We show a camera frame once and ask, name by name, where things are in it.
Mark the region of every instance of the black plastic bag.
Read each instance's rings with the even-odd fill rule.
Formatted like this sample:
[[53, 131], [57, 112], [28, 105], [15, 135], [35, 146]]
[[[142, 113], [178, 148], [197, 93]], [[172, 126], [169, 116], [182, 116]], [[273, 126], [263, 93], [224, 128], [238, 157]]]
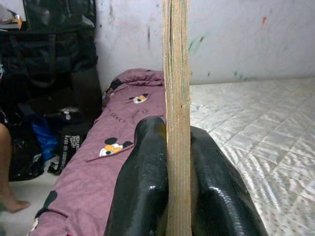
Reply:
[[0, 107], [0, 123], [9, 130], [12, 139], [12, 158], [9, 181], [29, 180], [44, 172], [41, 148], [30, 121], [23, 120], [17, 110]]

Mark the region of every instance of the cartoon print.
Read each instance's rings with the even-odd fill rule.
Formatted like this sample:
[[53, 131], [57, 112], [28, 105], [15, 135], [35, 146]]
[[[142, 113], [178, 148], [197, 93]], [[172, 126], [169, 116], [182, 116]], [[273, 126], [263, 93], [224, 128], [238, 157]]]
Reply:
[[106, 146], [99, 152], [99, 156], [108, 156], [113, 153], [119, 152], [123, 150], [124, 148], [132, 145], [132, 142], [126, 141], [124, 144], [118, 144], [116, 143], [117, 139], [116, 138], [109, 138], [105, 140]]
[[144, 102], [145, 100], [147, 100], [148, 95], [149, 95], [148, 93], [144, 93], [138, 97], [131, 97], [131, 98], [129, 98], [129, 100], [133, 100], [133, 102], [135, 104], [138, 104], [138, 103], [141, 103], [141, 102]]

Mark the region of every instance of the wooden plank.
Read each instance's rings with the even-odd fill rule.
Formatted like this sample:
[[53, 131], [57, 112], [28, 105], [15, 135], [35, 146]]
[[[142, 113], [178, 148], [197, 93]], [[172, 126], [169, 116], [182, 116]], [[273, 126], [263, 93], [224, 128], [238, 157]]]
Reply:
[[167, 236], [191, 236], [187, 0], [163, 0], [169, 202]]

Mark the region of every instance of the quilted mattress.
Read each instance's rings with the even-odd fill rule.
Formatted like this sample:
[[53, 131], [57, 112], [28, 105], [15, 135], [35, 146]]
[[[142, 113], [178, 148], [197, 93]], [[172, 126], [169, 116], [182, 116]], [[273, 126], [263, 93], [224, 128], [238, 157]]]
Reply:
[[191, 86], [191, 124], [240, 172], [271, 236], [315, 235], [315, 79]]

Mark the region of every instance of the wrinkled fabric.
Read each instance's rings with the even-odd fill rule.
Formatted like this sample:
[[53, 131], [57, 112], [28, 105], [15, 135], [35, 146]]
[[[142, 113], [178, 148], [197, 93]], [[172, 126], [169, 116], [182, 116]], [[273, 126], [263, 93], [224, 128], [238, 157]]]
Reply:
[[149, 116], [165, 120], [162, 72], [129, 70], [118, 80], [120, 86], [108, 90], [106, 108], [58, 178], [53, 189], [57, 195], [37, 214], [30, 236], [103, 235], [137, 123]]

